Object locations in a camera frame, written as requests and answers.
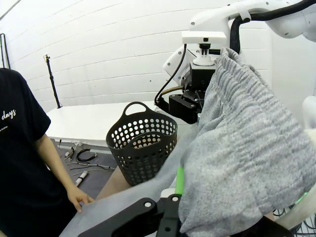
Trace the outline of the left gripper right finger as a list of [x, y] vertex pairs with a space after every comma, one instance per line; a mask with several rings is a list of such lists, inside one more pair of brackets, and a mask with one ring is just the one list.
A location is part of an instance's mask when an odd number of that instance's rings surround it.
[[298, 237], [308, 236], [300, 231], [309, 219], [309, 193], [305, 192], [293, 203], [273, 211], [274, 220], [262, 217], [259, 222], [243, 231], [243, 237]]

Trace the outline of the white side table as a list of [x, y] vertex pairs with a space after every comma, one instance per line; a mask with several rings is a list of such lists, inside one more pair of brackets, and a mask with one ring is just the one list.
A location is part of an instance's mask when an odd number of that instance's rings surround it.
[[121, 117], [125, 103], [63, 106], [47, 113], [51, 124], [46, 134], [56, 141], [106, 146], [109, 129]]

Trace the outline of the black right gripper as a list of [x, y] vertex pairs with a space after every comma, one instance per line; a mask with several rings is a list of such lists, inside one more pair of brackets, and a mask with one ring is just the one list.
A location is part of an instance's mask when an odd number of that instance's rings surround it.
[[182, 99], [193, 104], [204, 104], [205, 92], [214, 73], [215, 65], [198, 66], [190, 63], [181, 81]]

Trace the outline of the person in black t-shirt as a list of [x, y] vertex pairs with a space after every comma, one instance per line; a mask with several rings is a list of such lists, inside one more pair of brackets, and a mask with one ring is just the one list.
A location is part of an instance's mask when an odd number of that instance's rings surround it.
[[25, 79], [0, 68], [0, 231], [59, 237], [76, 209], [36, 149], [50, 126]]

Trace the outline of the black pipe stand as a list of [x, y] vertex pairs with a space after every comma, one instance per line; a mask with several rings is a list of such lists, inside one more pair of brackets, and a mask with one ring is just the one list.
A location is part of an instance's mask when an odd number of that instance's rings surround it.
[[11, 69], [4, 33], [0, 33], [0, 59], [3, 68]]

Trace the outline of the person's left forearm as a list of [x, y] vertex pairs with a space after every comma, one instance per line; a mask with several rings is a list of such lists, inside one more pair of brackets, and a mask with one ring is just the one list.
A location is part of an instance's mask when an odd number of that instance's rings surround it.
[[80, 190], [74, 185], [69, 177], [52, 141], [44, 134], [35, 142], [37, 152], [54, 176], [61, 182], [67, 193], [72, 196], [78, 196]]

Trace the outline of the black perforated plastic basket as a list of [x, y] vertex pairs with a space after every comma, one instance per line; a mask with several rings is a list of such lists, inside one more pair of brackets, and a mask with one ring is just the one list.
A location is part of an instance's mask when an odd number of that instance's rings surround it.
[[106, 136], [107, 146], [131, 186], [154, 178], [177, 144], [177, 122], [142, 102], [138, 105], [145, 110], [123, 112]]

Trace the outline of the white tube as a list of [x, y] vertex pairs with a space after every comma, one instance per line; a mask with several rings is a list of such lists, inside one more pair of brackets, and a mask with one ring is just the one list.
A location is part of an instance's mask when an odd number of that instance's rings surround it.
[[83, 180], [86, 178], [87, 175], [88, 175], [88, 171], [84, 171], [83, 173], [80, 174], [80, 176], [76, 179], [77, 187], [83, 182]]

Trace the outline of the grey training pants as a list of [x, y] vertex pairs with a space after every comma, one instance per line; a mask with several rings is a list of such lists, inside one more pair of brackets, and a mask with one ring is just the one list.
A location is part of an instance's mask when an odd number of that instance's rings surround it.
[[155, 178], [85, 206], [60, 237], [78, 237], [141, 198], [157, 200], [180, 166], [179, 217], [189, 237], [227, 237], [316, 191], [316, 145], [293, 114], [232, 49], [215, 66], [198, 125]]

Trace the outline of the black tripod stand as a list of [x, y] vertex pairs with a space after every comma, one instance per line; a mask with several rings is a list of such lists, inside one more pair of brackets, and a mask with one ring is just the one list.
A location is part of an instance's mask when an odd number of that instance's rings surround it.
[[51, 86], [52, 86], [52, 90], [53, 90], [53, 95], [57, 104], [57, 108], [60, 109], [62, 107], [62, 105], [60, 104], [59, 98], [58, 98], [58, 94], [56, 91], [56, 87], [55, 87], [55, 82], [54, 82], [54, 76], [51, 70], [51, 65], [50, 65], [50, 56], [48, 54], [44, 55], [44, 60], [46, 62], [47, 68], [48, 68], [48, 73], [49, 73], [49, 79], [51, 82]]

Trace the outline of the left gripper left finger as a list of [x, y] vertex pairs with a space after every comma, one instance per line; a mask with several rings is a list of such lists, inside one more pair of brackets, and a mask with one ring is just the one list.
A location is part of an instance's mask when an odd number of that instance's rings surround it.
[[184, 191], [184, 168], [179, 167], [174, 189], [161, 192], [159, 201], [145, 197], [123, 211], [82, 232], [80, 237], [185, 237], [180, 233], [179, 203]]

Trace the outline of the person's left hand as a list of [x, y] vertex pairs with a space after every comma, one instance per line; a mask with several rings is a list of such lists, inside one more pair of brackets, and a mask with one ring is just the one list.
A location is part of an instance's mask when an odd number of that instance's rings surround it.
[[85, 205], [94, 202], [93, 198], [76, 186], [67, 189], [67, 195], [69, 201], [74, 205], [78, 213], [82, 212], [82, 204]]

